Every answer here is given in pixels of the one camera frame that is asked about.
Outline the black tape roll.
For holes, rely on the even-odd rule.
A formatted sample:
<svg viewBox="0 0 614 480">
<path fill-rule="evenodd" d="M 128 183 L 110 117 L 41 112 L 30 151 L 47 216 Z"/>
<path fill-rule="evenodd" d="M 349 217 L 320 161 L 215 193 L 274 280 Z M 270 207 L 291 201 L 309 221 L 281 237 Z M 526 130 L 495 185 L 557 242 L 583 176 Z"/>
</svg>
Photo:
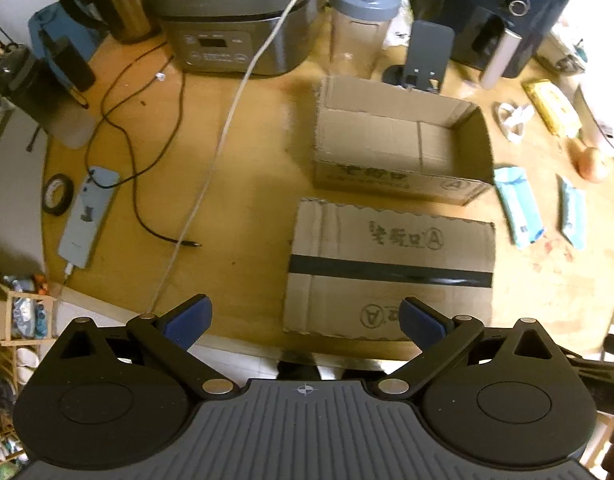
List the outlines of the black tape roll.
<svg viewBox="0 0 614 480">
<path fill-rule="evenodd" d="M 70 208 L 74 196 L 74 183 L 65 174 L 55 174 L 42 190 L 42 210 L 60 217 Z"/>
</svg>

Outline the grey rice cooker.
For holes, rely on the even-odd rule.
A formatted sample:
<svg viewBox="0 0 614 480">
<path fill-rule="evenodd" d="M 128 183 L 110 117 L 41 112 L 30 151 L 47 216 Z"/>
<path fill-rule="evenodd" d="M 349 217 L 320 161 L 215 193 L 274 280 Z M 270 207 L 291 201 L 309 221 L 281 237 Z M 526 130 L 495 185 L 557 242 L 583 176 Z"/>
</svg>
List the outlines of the grey rice cooker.
<svg viewBox="0 0 614 480">
<path fill-rule="evenodd" d="M 149 0 L 185 72 L 242 74 L 290 0 Z M 253 73 L 278 76 L 308 58 L 327 0 L 297 0 Z"/>
</svg>

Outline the red yellow apple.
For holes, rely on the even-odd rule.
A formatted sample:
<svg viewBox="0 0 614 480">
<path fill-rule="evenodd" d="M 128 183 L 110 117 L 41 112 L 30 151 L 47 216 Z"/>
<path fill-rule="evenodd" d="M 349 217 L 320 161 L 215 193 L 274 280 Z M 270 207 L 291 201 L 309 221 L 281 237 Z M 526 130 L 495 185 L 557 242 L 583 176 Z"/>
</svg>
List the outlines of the red yellow apple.
<svg viewBox="0 0 614 480">
<path fill-rule="evenodd" d="M 585 148 L 577 156 L 578 174 L 591 183 L 600 183 L 610 174 L 612 160 L 599 148 Z"/>
</svg>

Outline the light blue smartphone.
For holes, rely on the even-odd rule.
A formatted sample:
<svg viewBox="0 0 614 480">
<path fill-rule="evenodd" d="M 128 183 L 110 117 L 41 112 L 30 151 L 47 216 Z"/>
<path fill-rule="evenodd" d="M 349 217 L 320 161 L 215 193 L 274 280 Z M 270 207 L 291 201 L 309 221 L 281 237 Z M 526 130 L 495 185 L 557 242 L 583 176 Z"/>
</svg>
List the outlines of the light blue smartphone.
<svg viewBox="0 0 614 480">
<path fill-rule="evenodd" d="M 86 268 L 120 180 L 121 176 L 113 170 L 99 166 L 88 170 L 76 194 L 58 248 L 59 256 L 71 266 Z"/>
</svg>

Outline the open cardboard box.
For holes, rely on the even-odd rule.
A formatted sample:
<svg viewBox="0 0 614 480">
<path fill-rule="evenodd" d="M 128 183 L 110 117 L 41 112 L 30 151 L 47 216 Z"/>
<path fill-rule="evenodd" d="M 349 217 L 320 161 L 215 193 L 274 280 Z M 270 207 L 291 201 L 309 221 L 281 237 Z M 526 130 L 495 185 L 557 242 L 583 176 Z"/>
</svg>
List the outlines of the open cardboard box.
<svg viewBox="0 0 614 480">
<path fill-rule="evenodd" d="M 479 106 L 348 76 L 321 82 L 313 169 L 323 188 L 457 206 L 493 185 L 490 136 Z"/>
</svg>

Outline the blue snack pack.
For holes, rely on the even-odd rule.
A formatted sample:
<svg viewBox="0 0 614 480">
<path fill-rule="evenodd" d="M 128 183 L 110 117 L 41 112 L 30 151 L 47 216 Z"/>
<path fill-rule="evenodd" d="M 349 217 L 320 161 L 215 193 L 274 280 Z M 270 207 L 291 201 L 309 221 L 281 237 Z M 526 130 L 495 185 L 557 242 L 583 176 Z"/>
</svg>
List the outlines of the blue snack pack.
<svg viewBox="0 0 614 480">
<path fill-rule="evenodd" d="M 526 170 L 519 166 L 498 167 L 493 170 L 493 180 L 514 244 L 524 249 L 537 242 L 544 227 Z"/>
<path fill-rule="evenodd" d="M 572 247 L 585 250 L 589 234 L 587 192 L 576 188 L 564 176 L 558 176 L 558 185 L 561 197 L 561 232 Z"/>
</svg>

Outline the black phone stand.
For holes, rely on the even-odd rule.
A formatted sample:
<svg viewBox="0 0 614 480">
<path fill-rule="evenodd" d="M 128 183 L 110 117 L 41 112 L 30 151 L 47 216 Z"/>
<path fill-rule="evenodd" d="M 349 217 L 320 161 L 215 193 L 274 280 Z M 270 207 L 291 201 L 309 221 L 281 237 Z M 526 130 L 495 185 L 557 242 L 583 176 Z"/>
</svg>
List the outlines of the black phone stand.
<svg viewBox="0 0 614 480">
<path fill-rule="evenodd" d="M 386 68 L 382 81 L 401 88 L 441 93 L 453 40 L 455 32 L 450 27 L 414 21 L 405 64 Z"/>
</svg>

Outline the cardboard box lid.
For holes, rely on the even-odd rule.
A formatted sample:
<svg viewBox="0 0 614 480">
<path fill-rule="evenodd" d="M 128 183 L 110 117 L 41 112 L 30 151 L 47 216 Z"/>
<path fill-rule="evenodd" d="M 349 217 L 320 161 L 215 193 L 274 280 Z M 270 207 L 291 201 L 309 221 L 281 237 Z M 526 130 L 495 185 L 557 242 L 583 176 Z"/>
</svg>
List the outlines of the cardboard box lid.
<svg viewBox="0 0 614 480">
<path fill-rule="evenodd" d="M 401 301 L 447 318 L 492 315 L 496 228 L 489 222 L 304 198 L 287 269 L 288 333 L 403 340 Z"/>
</svg>

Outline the yellow wet wipes pack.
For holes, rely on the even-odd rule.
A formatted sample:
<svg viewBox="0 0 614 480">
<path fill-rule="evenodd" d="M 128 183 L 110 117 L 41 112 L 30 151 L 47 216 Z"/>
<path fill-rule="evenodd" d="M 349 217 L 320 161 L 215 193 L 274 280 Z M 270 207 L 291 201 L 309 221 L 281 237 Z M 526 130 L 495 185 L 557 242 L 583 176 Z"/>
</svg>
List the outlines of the yellow wet wipes pack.
<svg viewBox="0 0 614 480">
<path fill-rule="evenodd" d="M 548 79 L 523 82 L 532 105 L 534 105 L 546 128 L 561 138 L 574 139 L 581 129 L 578 113 L 563 91 Z"/>
</svg>

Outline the dark blue air fryer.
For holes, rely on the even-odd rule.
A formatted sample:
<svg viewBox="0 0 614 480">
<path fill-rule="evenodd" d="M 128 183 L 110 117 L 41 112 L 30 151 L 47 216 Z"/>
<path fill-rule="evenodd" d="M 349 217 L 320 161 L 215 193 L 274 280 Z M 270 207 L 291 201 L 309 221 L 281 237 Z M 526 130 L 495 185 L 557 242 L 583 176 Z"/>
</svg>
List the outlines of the dark blue air fryer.
<svg viewBox="0 0 614 480">
<path fill-rule="evenodd" d="M 451 58 L 480 71 L 482 88 L 515 78 L 569 0 L 412 0 L 414 18 L 451 28 Z"/>
</svg>

